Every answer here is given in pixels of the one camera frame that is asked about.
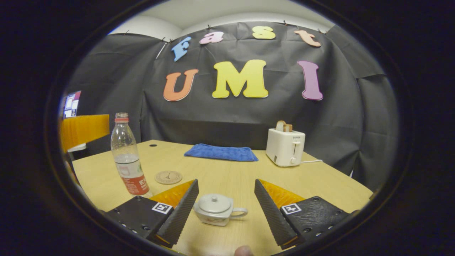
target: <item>coaster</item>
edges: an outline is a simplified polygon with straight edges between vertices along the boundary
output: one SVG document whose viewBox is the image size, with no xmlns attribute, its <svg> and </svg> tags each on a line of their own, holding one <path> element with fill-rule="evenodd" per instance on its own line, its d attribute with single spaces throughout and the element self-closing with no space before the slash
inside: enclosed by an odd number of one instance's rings
<svg viewBox="0 0 455 256">
<path fill-rule="evenodd" d="M 175 171 L 162 171 L 155 176 L 155 180 L 161 184 L 175 184 L 182 180 L 182 175 Z"/>
</svg>

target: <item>foam letter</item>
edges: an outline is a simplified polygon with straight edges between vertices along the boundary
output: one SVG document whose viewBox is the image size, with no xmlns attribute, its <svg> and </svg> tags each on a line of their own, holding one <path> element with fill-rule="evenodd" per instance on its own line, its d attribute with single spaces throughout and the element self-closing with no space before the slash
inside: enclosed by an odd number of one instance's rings
<svg viewBox="0 0 455 256">
<path fill-rule="evenodd" d="M 187 37 L 172 48 L 172 51 L 174 51 L 175 54 L 174 61 L 178 61 L 178 59 L 180 59 L 183 55 L 187 53 L 186 49 L 190 46 L 190 44 L 187 41 L 190 40 L 191 37 Z"/>
<path fill-rule="evenodd" d="M 164 87 L 163 96 L 167 101 L 179 101 L 186 97 L 191 90 L 191 86 L 193 85 L 194 75 L 198 73 L 198 69 L 190 69 L 185 71 L 185 83 L 183 84 L 183 89 L 179 92 L 175 92 L 175 82 L 177 81 L 177 77 L 181 75 L 181 73 L 172 73 L 166 76 L 166 86 Z"/>
<path fill-rule="evenodd" d="M 253 27 L 253 36 L 256 39 L 273 39 L 275 38 L 275 33 L 272 31 L 271 27 L 256 26 Z"/>
<path fill-rule="evenodd" d="M 315 42 L 313 40 L 314 35 L 307 33 L 305 30 L 297 30 L 297 31 L 294 31 L 294 33 L 299 34 L 300 37 L 302 38 L 302 40 L 311 46 L 315 46 L 315 47 L 321 46 L 321 43 Z"/>
<path fill-rule="evenodd" d="M 298 61 L 303 69 L 303 76 L 305 77 L 305 90 L 302 92 L 302 97 L 308 100 L 322 100 L 323 95 L 319 91 L 318 75 L 316 70 L 318 65 L 309 61 Z"/>
<path fill-rule="evenodd" d="M 213 32 L 213 33 L 208 33 L 204 36 L 204 38 L 202 38 L 199 43 L 201 45 L 205 45 L 205 44 L 208 44 L 208 43 L 218 43 L 218 42 L 221 42 L 221 40 L 223 40 L 223 35 L 224 33 L 223 32 Z"/>
<path fill-rule="evenodd" d="M 223 61 L 215 64 L 213 67 L 218 70 L 217 88 L 212 93 L 214 98 L 227 98 L 229 91 L 226 90 L 226 83 L 237 97 L 243 89 L 245 82 L 247 88 L 243 91 L 245 97 L 265 98 L 268 91 L 264 87 L 263 69 L 266 65 L 263 60 L 249 60 L 243 66 L 240 73 L 235 69 L 230 61 Z"/>
</svg>

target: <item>yellow letter m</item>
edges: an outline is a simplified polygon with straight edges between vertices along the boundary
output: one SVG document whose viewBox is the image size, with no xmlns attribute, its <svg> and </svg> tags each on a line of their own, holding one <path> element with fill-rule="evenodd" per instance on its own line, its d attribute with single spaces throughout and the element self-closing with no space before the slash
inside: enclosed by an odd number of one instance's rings
<svg viewBox="0 0 455 256">
<path fill-rule="evenodd" d="M 218 71 L 217 88 L 212 93 L 214 98 L 227 98 L 229 91 L 226 89 L 226 83 L 237 97 L 247 83 L 247 88 L 243 95 L 249 98 L 265 98 L 268 91 L 264 87 L 263 69 L 266 65 L 263 60 L 249 60 L 245 63 L 242 71 L 239 73 L 230 61 L 223 61 L 215 64 L 213 67 Z"/>
</svg>

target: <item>wooden table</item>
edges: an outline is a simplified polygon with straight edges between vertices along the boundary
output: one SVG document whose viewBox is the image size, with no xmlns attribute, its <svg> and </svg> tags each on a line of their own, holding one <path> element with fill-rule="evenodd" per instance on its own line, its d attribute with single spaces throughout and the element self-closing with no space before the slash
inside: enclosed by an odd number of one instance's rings
<svg viewBox="0 0 455 256">
<path fill-rule="evenodd" d="M 273 239 L 265 215 L 254 194 L 255 179 L 263 179 L 304 198 L 320 196 L 350 213 L 362 208 L 372 192 L 322 162 L 304 163 L 281 168 L 265 154 L 253 150 L 259 161 L 235 162 L 184 157 L 192 145 L 151 140 L 138 144 L 139 156 L 152 193 L 158 194 L 192 179 L 199 181 L 199 196 L 218 193 L 234 199 L 234 207 L 248 208 L 248 215 L 231 220 L 227 226 L 203 224 L 190 213 L 180 239 L 172 248 L 187 255 L 232 256 L 236 248 L 249 245 L 257 256 L 281 252 Z M 303 153 L 302 161 L 315 160 Z M 109 211 L 131 198 L 117 169 L 111 152 L 104 152 L 73 162 L 77 178 L 92 203 Z M 164 170 L 182 174 L 181 182 L 159 184 L 155 175 Z"/>
</svg>

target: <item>plastic water bottle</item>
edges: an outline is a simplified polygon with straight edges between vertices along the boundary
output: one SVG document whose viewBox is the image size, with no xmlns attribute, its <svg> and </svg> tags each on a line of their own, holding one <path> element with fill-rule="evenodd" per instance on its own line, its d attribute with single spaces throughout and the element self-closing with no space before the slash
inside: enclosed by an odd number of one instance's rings
<svg viewBox="0 0 455 256">
<path fill-rule="evenodd" d="M 136 140 L 128 120 L 128 113 L 115 114 L 115 127 L 111 135 L 112 155 L 128 192 L 133 196 L 149 198 L 153 195 L 142 171 Z"/>
</svg>

